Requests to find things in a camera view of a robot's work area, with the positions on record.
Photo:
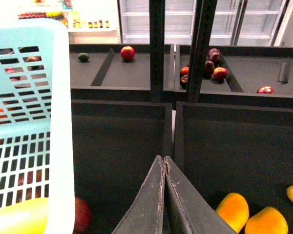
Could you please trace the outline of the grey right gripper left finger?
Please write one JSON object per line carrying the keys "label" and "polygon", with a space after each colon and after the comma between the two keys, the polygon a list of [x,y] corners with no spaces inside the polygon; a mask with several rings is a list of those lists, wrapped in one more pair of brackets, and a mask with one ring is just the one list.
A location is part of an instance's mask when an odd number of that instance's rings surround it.
{"label": "grey right gripper left finger", "polygon": [[114,234],[161,234],[163,232],[165,166],[157,155],[133,203],[113,230]]}

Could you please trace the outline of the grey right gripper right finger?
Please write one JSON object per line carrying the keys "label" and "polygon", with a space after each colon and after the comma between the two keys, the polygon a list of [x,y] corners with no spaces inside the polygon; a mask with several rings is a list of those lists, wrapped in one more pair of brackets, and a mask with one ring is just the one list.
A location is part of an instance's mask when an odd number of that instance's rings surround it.
{"label": "grey right gripper right finger", "polygon": [[174,161],[164,158],[165,204],[172,234],[234,234]]}

